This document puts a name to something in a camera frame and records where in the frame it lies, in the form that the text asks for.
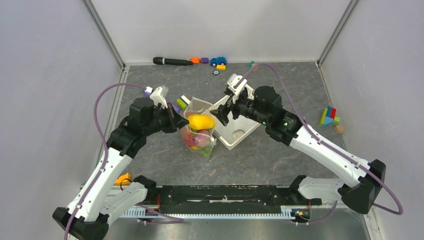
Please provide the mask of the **clear zip top bag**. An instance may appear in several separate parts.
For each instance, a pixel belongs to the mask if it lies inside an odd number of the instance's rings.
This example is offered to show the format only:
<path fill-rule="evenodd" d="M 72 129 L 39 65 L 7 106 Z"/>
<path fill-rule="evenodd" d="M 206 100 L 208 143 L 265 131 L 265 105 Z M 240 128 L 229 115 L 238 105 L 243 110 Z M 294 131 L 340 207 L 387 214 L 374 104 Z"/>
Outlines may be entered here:
<path fill-rule="evenodd" d="M 188 125 L 180 130 L 183 143 L 193 153 L 209 158 L 216 145 L 213 137 L 215 120 L 208 115 L 212 104 L 195 97 L 189 99 L 185 95 L 178 98 L 176 103 L 183 117 L 188 120 Z"/>

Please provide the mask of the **purple toy onion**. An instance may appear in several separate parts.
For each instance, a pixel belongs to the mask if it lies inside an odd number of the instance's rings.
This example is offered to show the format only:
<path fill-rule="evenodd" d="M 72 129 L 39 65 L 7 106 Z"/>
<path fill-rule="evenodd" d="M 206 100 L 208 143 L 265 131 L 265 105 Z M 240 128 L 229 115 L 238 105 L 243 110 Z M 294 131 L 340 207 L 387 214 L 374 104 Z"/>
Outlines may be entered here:
<path fill-rule="evenodd" d="M 194 143 L 199 148 L 209 146 L 211 143 L 210 132 L 206 129 L 199 130 L 194 136 Z"/>

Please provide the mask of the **green toy grapes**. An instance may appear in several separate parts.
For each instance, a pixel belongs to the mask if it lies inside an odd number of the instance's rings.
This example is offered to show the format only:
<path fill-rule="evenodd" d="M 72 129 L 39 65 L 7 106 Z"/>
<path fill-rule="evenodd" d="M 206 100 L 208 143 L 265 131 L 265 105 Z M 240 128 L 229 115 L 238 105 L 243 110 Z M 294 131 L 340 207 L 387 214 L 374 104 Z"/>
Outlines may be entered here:
<path fill-rule="evenodd" d="M 205 146 L 205 147 L 196 147 L 194 151 L 196 153 L 199 153 L 203 155 L 205 158 L 209 158 L 211 155 L 211 152 L 213 150 L 213 146 Z"/>

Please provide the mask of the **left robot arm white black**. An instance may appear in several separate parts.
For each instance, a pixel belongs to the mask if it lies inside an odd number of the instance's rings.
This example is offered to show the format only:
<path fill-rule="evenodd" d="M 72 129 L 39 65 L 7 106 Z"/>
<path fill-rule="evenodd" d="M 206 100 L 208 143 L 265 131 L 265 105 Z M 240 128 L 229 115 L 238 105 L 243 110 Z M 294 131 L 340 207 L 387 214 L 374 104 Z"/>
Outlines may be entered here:
<path fill-rule="evenodd" d="M 126 189 L 110 200 L 115 181 L 147 137 L 158 132 L 175 133 L 189 124 L 171 103 L 155 103 L 140 97 L 130 105 L 129 114 L 107 140 L 103 160 L 96 166 L 84 187 L 67 207 L 57 207 L 53 219 L 64 229 L 65 239 L 102 240 L 112 223 L 132 206 L 153 203 L 157 198 L 156 183 L 139 176 Z"/>

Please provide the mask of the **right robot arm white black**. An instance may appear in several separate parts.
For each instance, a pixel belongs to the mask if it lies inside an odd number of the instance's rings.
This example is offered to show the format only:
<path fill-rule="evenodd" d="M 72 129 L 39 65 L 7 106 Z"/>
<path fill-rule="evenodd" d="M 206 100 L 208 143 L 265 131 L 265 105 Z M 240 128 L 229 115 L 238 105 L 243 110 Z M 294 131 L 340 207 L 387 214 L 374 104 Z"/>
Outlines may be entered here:
<path fill-rule="evenodd" d="M 382 189 L 386 165 L 375 159 L 357 157 L 332 143 L 313 128 L 303 125 L 300 118 L 282 107 L 282 97 L 271 86 L 260 86 L 249 97 L 247 89 L 238 99 L 229 89 L 228 100 L 210 113 L 221 124 L 229 123 L 229 115 L 236 120 L 243 116 L 265 126 L 265 132 L 276 142 L 312 157 L 331 170 L 337 178 L 300 176 L 289 189 L 289 199 L 302 204 L 307 199 L 342 201 L 351 210 L 368 214 Z"/>

